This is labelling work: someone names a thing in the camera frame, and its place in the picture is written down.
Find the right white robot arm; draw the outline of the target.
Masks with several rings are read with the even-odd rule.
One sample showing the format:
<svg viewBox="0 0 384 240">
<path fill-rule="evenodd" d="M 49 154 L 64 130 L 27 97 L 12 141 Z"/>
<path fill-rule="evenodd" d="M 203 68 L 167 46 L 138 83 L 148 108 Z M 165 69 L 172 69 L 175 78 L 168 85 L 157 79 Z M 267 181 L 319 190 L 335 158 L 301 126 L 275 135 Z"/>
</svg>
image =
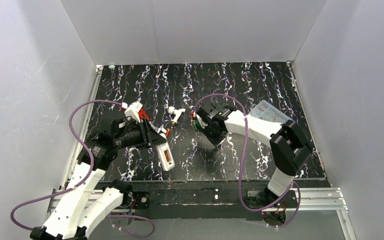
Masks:
<svg viewBox="0 0 384 240">
<path fill-rule="evenodd" d="M 218 146 L 227 134 L 240 134 L 270 148 L 276 169 L 267 185 L 268 193 L 281 196 L 300 168 L 311 157 L 313 144 L 293 120 L 271 122 L 244 115 L 234 106 L 202 105 L 192 114 L 194 127 Z"/>
</svg>

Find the white remote control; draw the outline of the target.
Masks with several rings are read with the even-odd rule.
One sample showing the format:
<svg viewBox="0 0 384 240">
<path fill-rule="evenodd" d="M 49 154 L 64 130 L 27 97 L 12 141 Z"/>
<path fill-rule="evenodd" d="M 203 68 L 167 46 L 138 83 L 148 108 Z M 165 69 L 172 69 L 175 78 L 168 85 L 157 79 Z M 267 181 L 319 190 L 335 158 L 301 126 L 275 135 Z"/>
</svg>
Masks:
<svg viewBox="0 0 384 240">
<path fill-rule="evenodd" d="M 171 149 L 167 142 L 159 144 L 156 147 L 159 160 L 161 162 L 162 169 L 169 171 L 175 167 L 175 162 L 171 153 Z"/>
</svg>

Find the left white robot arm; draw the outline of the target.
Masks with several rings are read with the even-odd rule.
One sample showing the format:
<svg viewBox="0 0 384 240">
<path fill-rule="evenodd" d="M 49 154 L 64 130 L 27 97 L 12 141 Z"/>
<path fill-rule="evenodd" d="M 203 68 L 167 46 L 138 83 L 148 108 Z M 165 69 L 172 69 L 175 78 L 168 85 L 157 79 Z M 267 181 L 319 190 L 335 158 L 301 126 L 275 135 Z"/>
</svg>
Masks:
<svg viewBox="0 0 384 240">
<path fill-rule="evenodd" d="M 167 131 L 147 119 L 128 116 L 113 120 L 111 131 L 97 131 L 83 144 L 72 179 L 50 217 L 30 232 L 32 240 L 87 240 L 113 209 L 122 205 L 132 186 L 114 180 L 90 206 L 88 200 L 105 175 L 118 151 L 123 148 L 156 148 L 165 170 L 173 167 Z"/>
</svg>

